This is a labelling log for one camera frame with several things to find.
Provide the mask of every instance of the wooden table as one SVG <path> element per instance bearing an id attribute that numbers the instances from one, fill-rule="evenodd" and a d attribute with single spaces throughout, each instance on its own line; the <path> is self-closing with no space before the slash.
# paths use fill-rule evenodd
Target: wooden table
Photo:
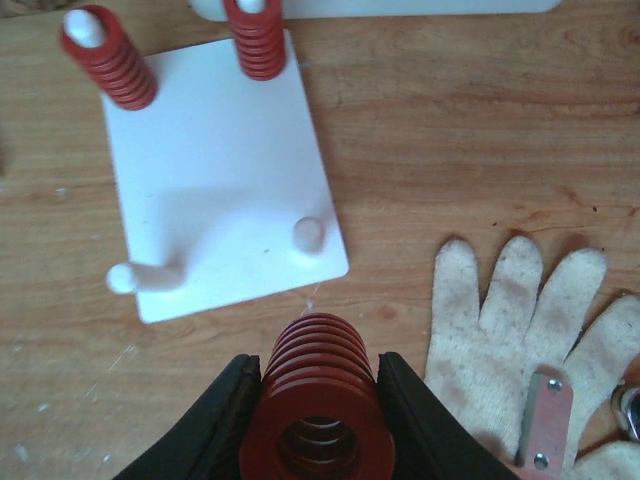
<path id="1" fill-rule="evenodd" d="M 144 53 L 227 35 L 185 0 L 99 3 Z M 516 231 L 547 272 L 602 249 L 610 270 L 587 321 L 640 292 L 634 1 L 290 22 L 352 270 L 152 326 L 104 284 L 125 242 L 97 91 L 58 47 L 61 18 L 0 21 L 1 478 L 112 477 L 234 354 L 266 362 L 309 308 L 352 321 L 374 364 L 396 350 L 423 373 L 433 259 L 453 235 L 484 281 Z M 611 432 L 603 409 L 584 444 Z"/>

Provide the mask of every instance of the white plastic peg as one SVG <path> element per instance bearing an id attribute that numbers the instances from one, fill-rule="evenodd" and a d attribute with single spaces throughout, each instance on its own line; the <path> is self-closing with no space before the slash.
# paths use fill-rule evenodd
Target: white plastic peg
<path id="1" fill-rule="evenodd" d="M 324 246 L 326 229 L 318 217 L 304 217 L 293 227 L 293 244 L 303 253 L 319 253 Z"/>
<path id="2" fill-rule="evenodd" d="M 238 0 L 238 8 L 245 13 L 260 13 L 267 6 L 267 0 Z"/>
<path id="3" fill-rule="evenodd" d="M 167 267 L 139 263 L 119 263 L 107 273 L 107 285 L 113 293 L 170 292 L 182 284 L 179 272 Z"/>
<path id="4" fill-rule="evenodd" d="M 84 48 L 97 48 L 107 40 L 107 33 L 98 18 L 81 8 L 64 16 L 64 31 L 76 44 Z"/>

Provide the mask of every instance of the metal bracket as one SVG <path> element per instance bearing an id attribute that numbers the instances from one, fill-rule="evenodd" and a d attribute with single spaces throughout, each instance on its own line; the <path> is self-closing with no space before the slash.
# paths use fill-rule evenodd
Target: metal bracket
<path id="1" fill-rule="evenodd" d="M 559 480 L 567 447 L 573 389 L 560 375 L 534 373 L 525 409 L 518 466 L 522 480 Z"/>

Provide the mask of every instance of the white plastic plate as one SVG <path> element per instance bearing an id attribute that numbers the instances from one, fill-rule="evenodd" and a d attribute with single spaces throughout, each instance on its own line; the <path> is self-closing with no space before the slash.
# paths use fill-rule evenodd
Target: white plastic plate
<path id="1" fill-rule="evenodd" d="M 128 261 L 170 266 L 184 281 L 138 293 L 158 322 L 330 280 L 349 264 L 297 61 L 268 82 L 247 78 L 231 40 L 147 57 L 160 85 L 128 112 L 102 96 Z M 323 247 L 293 241 L 322 219 Z"/>
<path id="2" fill-rule="evenodd" d="M 222 0 L 189 0 L 206 19 L 226 20 Z M 286 18 L 538 13 L 560 0 L 282 0 Z"/>

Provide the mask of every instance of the spring coil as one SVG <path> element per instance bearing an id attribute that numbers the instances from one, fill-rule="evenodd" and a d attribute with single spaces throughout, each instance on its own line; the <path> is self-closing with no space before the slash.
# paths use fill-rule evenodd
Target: spring coil
<path id="1" fill-rule="evenodd" d="M 260 13 L 243 12 L 236 0 L 224 0 L 240 67 L 254 80 L 271 80 L 285 67 L 282 0 L 267 0 Z"/>
<path id="2" fill-rule="evenodd" d="M 394 461 L 358 332 L 327 314 L 290 324 L 240 451 L 243 480 L 389 480 Z"/>
<path id="3" fill-rule="evenodd" d="M 140 110 L 150 105 L 158 92 L 158 83 L 118 18 L 98 5 L 82 8 L 100 20 L 107 40 L 100 47 L 84 48 L 61 28 L 60 41 L 64 50 L 119 107 Z"/>

